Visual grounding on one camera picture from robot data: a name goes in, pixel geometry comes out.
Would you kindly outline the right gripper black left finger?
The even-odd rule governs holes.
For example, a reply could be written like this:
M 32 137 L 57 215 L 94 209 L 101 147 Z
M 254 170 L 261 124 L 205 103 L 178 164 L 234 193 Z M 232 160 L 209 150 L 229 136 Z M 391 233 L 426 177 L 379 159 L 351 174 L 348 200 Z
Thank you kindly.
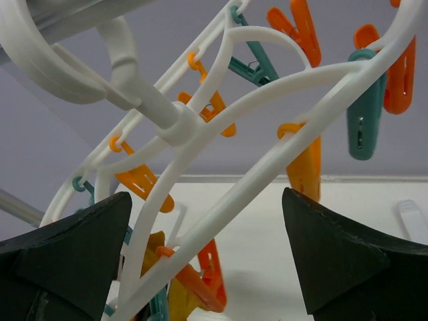
M 100 320 L 132 208 L 119 192 L 1 242 L 2 320 Z

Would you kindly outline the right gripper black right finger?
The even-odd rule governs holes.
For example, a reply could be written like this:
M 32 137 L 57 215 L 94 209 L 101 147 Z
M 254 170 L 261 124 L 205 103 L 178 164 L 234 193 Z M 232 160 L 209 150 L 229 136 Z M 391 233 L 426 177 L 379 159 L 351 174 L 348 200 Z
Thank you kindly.
M 426 245 L 377 231 L 291 188 L 282 209 L 313 319 L 427 319 Z

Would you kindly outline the yellow orange clothes peg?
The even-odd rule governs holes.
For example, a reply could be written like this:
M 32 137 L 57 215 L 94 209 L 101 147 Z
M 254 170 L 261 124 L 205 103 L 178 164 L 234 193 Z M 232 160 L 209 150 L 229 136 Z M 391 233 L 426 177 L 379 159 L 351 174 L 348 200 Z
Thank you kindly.
M 286 167 L 291 187 L 315 202 L 320 200 L 321 146 L 319 136 Z

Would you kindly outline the white round clip hanger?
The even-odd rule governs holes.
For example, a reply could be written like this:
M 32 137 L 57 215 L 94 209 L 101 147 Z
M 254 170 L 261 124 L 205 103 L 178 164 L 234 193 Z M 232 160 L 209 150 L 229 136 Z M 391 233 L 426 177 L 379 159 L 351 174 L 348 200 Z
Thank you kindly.
M 110 152 L 110 141 L 105 138 L 75 170 L 74 176 L 83 181 L 90 174 L 96 174 L 94 201 L 97 205 L 118 200 L 108 191 L 111 176 L 136 169 L 165 148 L 176 150 L 176 158 L 154 185 L 136 221 L 113 320 L 134 317 L 273 181 L 282 167 L 296 160 L 338 115 L 381 79 L 414 38 L 427 8 L 426 1 L 396 1 L 397 14 L 391 26 L 367 47 L 367 51 L 373 53 L 372 58 L 314 67 L 308 51 L 289 35 L 268 27 L 234 26 L 233 15 L 241 14 L 247 5 L 247 1 L 228 2 L 158 82 L 149 84 L 138 73 L 135 41 L 123 17 L 98 25 L 112 63 L 112 78 L 105 80 L 62 46 L 49 44 L 25 1 L 1 2 L 1 46 L 11 61 L 40 88 L 73 104 L 107 100 L 123 109 L 126 116 L 114 128 L 114 133 L 123 138 L 143 118 L 156 124 L 157 135 L 130 157 L 105 164 L 104 159 Z M 257 41 L 294 50 L 304 69 L 246 94 L 205 122 L 199 114 L 218 89 L 234 46 Z M 184 236 L 170 258 L 160 260 L 142 276 L 140 269 L 149 229 L 167 194 L 196 156 L 251 109 L 322 84 L 332 84 L 332 89 L 302 115 L 303 127 L 293 137 L 281 139 Z

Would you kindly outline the mustard sock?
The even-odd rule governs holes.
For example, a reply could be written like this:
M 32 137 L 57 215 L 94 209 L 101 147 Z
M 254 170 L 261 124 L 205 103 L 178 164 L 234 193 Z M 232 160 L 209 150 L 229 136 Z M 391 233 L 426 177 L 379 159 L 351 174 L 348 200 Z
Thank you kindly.
M 165 233 L 163 231 L 150 234 L 142 263 L 141 276 L 158 261 L 159 257 L 155 254 L 155 250 L 164 244 Z M 169 320 L 172 321 L 186 321 L 197 308 L 207 311 L 200 299 L 186 289 L 176 278 L 171 281 L 168 301 Z

